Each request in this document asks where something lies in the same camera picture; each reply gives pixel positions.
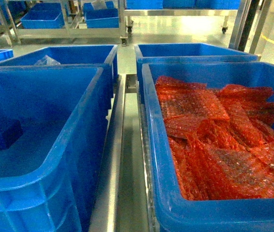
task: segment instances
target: metal shelf rack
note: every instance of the metal shelf rack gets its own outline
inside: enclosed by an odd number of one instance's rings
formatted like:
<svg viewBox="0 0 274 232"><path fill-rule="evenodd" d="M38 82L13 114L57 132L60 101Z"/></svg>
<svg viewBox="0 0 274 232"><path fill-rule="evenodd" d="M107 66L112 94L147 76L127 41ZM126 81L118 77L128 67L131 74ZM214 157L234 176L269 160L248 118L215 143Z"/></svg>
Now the metal shelf rack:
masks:
<svg viewBox="0 0 274 232"><path fill-rule="evenodd" d="M5 0L5 8L7 10L11 25L9 26L3 12L0 8L0 35L5 33L7 35L8 44L12 45L14 42L21 44L21 39L52 39L52 38L120 38L122 45L127 45L127 33L124 17L124 0L118 0L119 8L119 28L101 28L101 29L83 29L79 26L84 24L83 12L81 10L81 1L78 1L78 12L73 20L70 20L69 15L66 13L65 5L69 0L46 0L44 2L60 3L62 14L64 17L65 28L62 29L24 29L22 25L17 23L11 16L8 2L9 1L25 1L25 0ZM10 28L14 31L14 37L10 32Z"/></svg>
<svg viewBox="0 0 274 232"><path fill-rule="evenodd" d="M228 29L228 17L236 16L237 10L209 10L209 9L163 9L163 10L124 10L127 16L129 32L132 32L132 16L224 16L222 32Z"/></svg>
<svg viewBox="0 0 274 232"><path fill-rule="evenodd" d="M8 23L4 13L0 7L0 36L4 35L6 38L7 43L12 46L13 42L15 41L15 38L12 36L12 33L10 31L10 29L14 26L14 23Z"/></svg>

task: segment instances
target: metal post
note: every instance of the metal post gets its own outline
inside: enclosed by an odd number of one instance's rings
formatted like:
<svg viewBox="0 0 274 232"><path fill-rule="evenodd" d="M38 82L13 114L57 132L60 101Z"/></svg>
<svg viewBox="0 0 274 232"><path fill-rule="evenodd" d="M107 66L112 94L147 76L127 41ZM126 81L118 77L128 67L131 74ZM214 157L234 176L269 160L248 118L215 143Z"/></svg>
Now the metal post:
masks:
<svg viewBox="0 0 274 232"><path fill-rule="evenodd" d="M234 29L229 42L229 46L228 46L229 48L235 49L235 50L239 49L244 28L246 25L246 21L248 18L248 13L251 8L251 3L254 1L257 1L257 0L241 0L240 7L237 12L237 16L235 20Z"/></svg>
<svg viewBox="0 0 274 232"><path fill-rule="evenodd" d="M14 39L13 39L12 34L11 34L11 32L10 32L9 25L8 25L8 23L7 23L7 20L6 20L5 16L4 16L4 14L3 14L3 11L2 11L1 6L0 6L0 23L1 23L1 24L4 26L4 28L5 28L5 34L7 34L7 36L6 36L7 43L8 43L10 46L12 46L12 45L13 45Z"/></svg>
<svg viewBox="0 0 274 232"><path fill-rule="evenodd" d="M12 30L13 30L13 32L15 34L15 39L16 39L16 41L17 41L18 44L21 44L21 41L20 41L20 39L19 39L19 37L17 35L15 21L14 21L12 15L11 15L9 7L8 7L8 2L6 0L4 2L5 2L6 12L7 12L8 16L9 16L10 25L12 26Z"/></svg>
<svg viewBox="0 0 274 232"><path fill-rule="evenodd" d="M224 28L228 28L228 16L224 17L224 23L223 23Z"/></svg>
<svg viewBox="0 0 274 232"><path fill-rule="evenodd" d="M119 8L119 21L120 21L120 38L127 39L126 33L126 23L125 23L125 16L124 16L124 0L118 0L118 8Z"/></svg>
<svg viewBox="0 0 274 232"><path fill-rule="evenodd" d="M63 13L63 18L64 18L64 23L65 23L65 28L67 30L67 34L70 34L69 33L69 23L68 23L68 16L67 16L67 13L66 13L66 3L68 2L68 0L60 0L60 3L61 3L61 11Z"/></svg>
<svg viewBox="0 0 274 232"><path fill-rule="evenodd" d="M274 26L274 0L265 0L257 30L253 37L250 53L261 58L267 39Z"/></svg>
<svg viewBox="0 0 274 232"><path fill-rule="evenodd" d="M104 162L102 162L99 174L96 202L91 216L89 232L115 232L117 227L117 206L125 113L125 83L126 74L120 74L112 107L103 154Z"/></svg>

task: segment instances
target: floor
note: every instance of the floor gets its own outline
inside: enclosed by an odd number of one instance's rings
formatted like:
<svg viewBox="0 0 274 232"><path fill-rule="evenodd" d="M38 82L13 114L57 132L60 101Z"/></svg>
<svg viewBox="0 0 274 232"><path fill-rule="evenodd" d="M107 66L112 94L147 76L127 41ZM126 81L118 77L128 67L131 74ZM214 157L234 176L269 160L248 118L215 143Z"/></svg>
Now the floor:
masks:
<svg viewBox="0 0 274 232"><path fill-rule="evenodd" d="M193 43L203 42L228 47L235 18L229 18L229 29L222 34L223 17L133 17L133 34L127 47L119 46L119 73L136 73L134 44L142 43ZM250 35L248 46L253 38ZM274 29L269 37L261 61L274 64ZM71 40L25 40L23 45L14 49L20 56L36 49L65 44L118 44L114 39L77 39ZM9 48L4 38L0 38L0 48ZM143 169L139 120L136 94L127 94L124 122L124 175L122 177L119 202L119 231L145 232L146 205L143 190Z"/></svg>

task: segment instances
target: metal rail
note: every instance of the metal rail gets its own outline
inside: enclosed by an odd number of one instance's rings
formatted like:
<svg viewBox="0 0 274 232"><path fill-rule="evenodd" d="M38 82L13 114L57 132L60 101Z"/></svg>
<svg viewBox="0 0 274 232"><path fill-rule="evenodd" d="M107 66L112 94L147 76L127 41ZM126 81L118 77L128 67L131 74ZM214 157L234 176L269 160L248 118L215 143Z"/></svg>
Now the metal rail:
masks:
<svg viewBox="0 0 274 232"><path fill-rule="evenodd" d="M122 155L126 75L119 75L89 232L114 232Z"/></svg>
<svg viewBox="0 0 274 232"><path fill-rule="evenodd" d="M145 114L145 106L141 104L141 101L140 101L139 82L136 82L136 89L137 89L137 103L138 103L138 113L139 113L142 156L143 156L145 184L146 184L149 232L159 232L160 226L155 216L154 202L153 202L152 170L151 170L150 148L149 148L149 138L148 138L148 125L147 125L146 114Z"/></svg>
<svg viewBox="0 0 274 232"><path fill-rule="evenodd" d="M18 25L13 19L9 7L9 1L25 1L25 0L5 0L5 10L8 13L10 24L7 23L3 10L0 6L0 36L5 34L7 43L13 45L15 42L21 43L20 39L50 39L50 38L120 38L123 45L127 45L126 21L124 17L124 0L118 0L119 6L119 28L101 28L87 29L80 28L79 25L85 25L83 20L83 12L81 10L81 1L78 1L78 12L74 19L70 18L66 13L66 4L68 0L45 0L44 2L60 3L64 18L65 27L62 29L24 29Z"/></svg>
<svg viewBox="0 0 274 232"><path fill-rule="evenodd" d="M198 9L163 9L163 10L124 10L125 16L236 16L237 10L198 10Z"/></svg>

